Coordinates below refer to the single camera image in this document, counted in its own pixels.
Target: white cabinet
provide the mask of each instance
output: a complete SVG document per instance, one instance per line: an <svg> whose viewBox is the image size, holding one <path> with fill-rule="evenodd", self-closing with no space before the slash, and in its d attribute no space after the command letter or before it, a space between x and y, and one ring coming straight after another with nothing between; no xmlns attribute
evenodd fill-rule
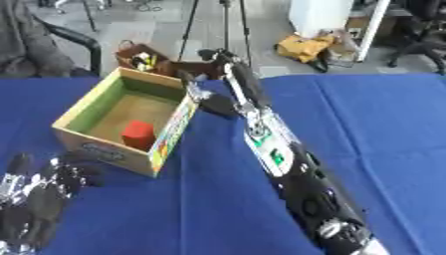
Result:
<svg viewBox="0 0 446 255"><path fill-rule="evenodd" d="M291 0L290 21L300 36L313 38L321 29L343 29L354 0Z"/></svg>

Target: tripod leg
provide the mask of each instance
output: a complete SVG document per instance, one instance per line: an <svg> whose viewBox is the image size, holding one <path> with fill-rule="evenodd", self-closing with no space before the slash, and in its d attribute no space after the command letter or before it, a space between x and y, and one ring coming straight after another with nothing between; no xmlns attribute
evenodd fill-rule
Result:
<svg viewBox="0 0 446 255"><path fill-rule="evenodd" d="M181 46L181 51L179 53L178 61L181 61L181 59L183 58L184 50L186 49L186 44L187 44L187 41L189 40L190 29L192 28L193 20L195 18L195 13L197 11L198 1L199 0L194 0L194 2L193 2L192 12L190 13L189 22L187 23L186 32L183 35L183 44Z"/></svg>
<svg viewBox="0 0 446 255"><path fill-rule="evenodd" d="M251 44L249 42L250 31L248 28L248 21L246 18L245 0L240 0L240 12L242 13L243 33L245 34L245 44L246 44L246 53L248 56L248 64L249 67L252 68L253 61L251 57Z"/></svg>
<svg viewBox="0 0 446 255"><path fill-rule="evenodd" d="M92 12L90 11L90 7L87 4L87 0L82 0L82 4L84 5L84 9L86 10L87 18L89 18L90 26L92 27L93 32L96 32L96 24L92 17Z"/></svg>
<svg viewBox="0 0 446 255"><path fill-rule="evenodd" d="M225 50L229 51L229 4L224 4L224 8L225 8L225 36L224 36L224 40L225 40Z"/></svg>

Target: tripod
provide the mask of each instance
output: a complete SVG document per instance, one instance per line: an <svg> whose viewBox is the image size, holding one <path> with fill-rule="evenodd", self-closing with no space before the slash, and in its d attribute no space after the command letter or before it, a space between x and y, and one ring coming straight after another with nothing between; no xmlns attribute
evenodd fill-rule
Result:
<svg viewBox="0 0 446 255"><path fill-rule="evenodd" d="M229 50L229 8L231 7L231 0L219 0L220 4L224 8L224 46L225 50ZM243 34L245 36L245 45L246 45L246 52L248 57L248 64L251 67L252 66L252 58L251 58L251 45L249 42L249 36L250 36L250 30L248 28L248 22L246 19L246 6L245 6L245 0L239 0L240 1L240 11L242 13L242 26L243 26ZM181 46L181 51L178 57L178 61L181 61L184 55L184 50L186 49L187 41L189 40L189 34L190 30L192 28L192 24L195 18L195 14L197 11L199 0L194 0L192 5L192 12L190 13L189 21L187 23L186 32L183 35L183 43Z"/></svg>

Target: yellow object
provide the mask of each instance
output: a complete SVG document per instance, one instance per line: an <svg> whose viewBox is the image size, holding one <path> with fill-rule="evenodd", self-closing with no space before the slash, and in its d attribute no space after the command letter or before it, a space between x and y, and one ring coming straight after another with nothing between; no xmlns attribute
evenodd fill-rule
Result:
<svg viewBox="0 0 446 255"><path fill-rule="evenodd" d="M158 60L158 56L154 55L151 57L151 66L154 67L156 65L156 61Z"/></svg>
<svg viewBox="0 0 446 255"><path fill-rule="evenodd" d="M151 60L151 56L148 55L146 58L144 58L144 62L145 62L145 64L148 65L148 66L150 66L150 63L151 63L150 60Z"/></svg>
<svg viewBox="0 0 446 255"><path fill-rule="evenodd" d="M335 42L335 36L320 36L314 39L304 39L291 35L277 45L277 53L307 63L314 60L318 54Z"/></svg>

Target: yellow bag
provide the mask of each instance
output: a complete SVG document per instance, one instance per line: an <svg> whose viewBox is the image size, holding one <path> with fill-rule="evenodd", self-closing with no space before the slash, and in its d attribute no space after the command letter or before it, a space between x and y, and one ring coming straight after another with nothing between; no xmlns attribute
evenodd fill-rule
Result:
<svg viewBox="0 0 446 255"><path fill-rule="evenodd" d="M314 39L304 39L291 35L276 45L277 53L284 57L307 63L314 60L324 49L335 43L335 36L326 35Z"/></svg>

